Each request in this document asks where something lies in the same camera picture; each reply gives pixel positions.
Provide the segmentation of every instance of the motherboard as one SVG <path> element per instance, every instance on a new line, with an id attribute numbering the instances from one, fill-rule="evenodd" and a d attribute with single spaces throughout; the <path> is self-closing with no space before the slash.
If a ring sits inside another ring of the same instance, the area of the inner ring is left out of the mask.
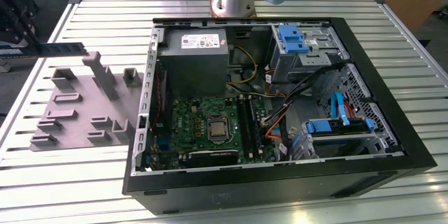
<path id="1" fill-rule="evenodd" d="M 262 97 L 174 101 L 171 137 L 160 136 L 162 169 L 275 161 L 274 143 L 262 138 Z"/>

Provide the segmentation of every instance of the yellow wire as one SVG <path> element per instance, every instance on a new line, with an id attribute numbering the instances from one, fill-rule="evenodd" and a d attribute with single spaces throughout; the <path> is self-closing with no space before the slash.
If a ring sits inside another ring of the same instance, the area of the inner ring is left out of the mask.
<path id="1" fill-rule="evenodd" d="M 228 84 L 243 84 L 243 83 L 247 83 L 248 81 L 252 81 L 255 76 L 258 75 L 258 63 L 255 62 L 255 59 L 252 57 L 252 55 L 243 49 L 243 47 L 240 46 L 235 46 L 239 50 L 242 50 L 244 52 L 244 54 L 250 57 L 252 63 L 254 63 L 254 73 L 252 73 L 252 76 L 243 80 L 243 81 L 232 81 L 232 82 L 228 82 Z"/>

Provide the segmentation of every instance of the cpu socket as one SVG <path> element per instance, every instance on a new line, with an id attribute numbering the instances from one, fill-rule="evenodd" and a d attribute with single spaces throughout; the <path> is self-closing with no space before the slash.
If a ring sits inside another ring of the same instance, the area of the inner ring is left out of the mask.
<path id="1" fill-rule="evenodd" d="M 223 144 L 230 140 L 228 118 L 223 115 L 207 117 L 207 136 L 214 144 Z"/>

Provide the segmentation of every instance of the power supply label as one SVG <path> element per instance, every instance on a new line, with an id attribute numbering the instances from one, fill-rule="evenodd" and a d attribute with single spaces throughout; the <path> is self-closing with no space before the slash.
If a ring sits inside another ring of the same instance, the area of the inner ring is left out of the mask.
<path id="1" fill-rule="evenodd" d="M 188 48 L 219 48 L 218 34 L 188 34 L 182 37 L 183 49 Z"/>

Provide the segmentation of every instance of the sticker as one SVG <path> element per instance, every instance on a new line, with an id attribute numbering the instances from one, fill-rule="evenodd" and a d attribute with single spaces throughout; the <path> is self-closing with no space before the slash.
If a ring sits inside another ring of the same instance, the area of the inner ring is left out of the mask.
<path id="1" fill-rule="evenodd" d="M 271 77 L 271 75 L 270 74 L 267 74 L 267 83 L 272 83 L 272 77 Z"/>
<path id="2" fill-rule="evenodd" d="M 280 143 L 280 145 L 279 145 L 279 150 L 283 152 L 283 154 L 287 155 L 287 153 L 288 153 L 288 148 L 283 145 L 283 143 Z"/>
<path id="3" fill-rule="evenodd" d="M 219 48 L 218 34 L 188 34 L 182 37 L 183 49 Z"/>
<path id="4" fill-rule="evenodd" d="M 288 135 L 295 134 L 298 132 L 298 128 L 296 127 L 291 127 L 290 131 L 288 131 Z"/>
<path id="5" fill-rule="evenodd" d="M 22 55 L 20 49 L 0 49 L 0 55 Z"/>
<path id="6" fill-rule="evenodd" d="M 306 39 L 306 44 L 307 45 L 316 45 L 318 41 L 315 39 Z"/>

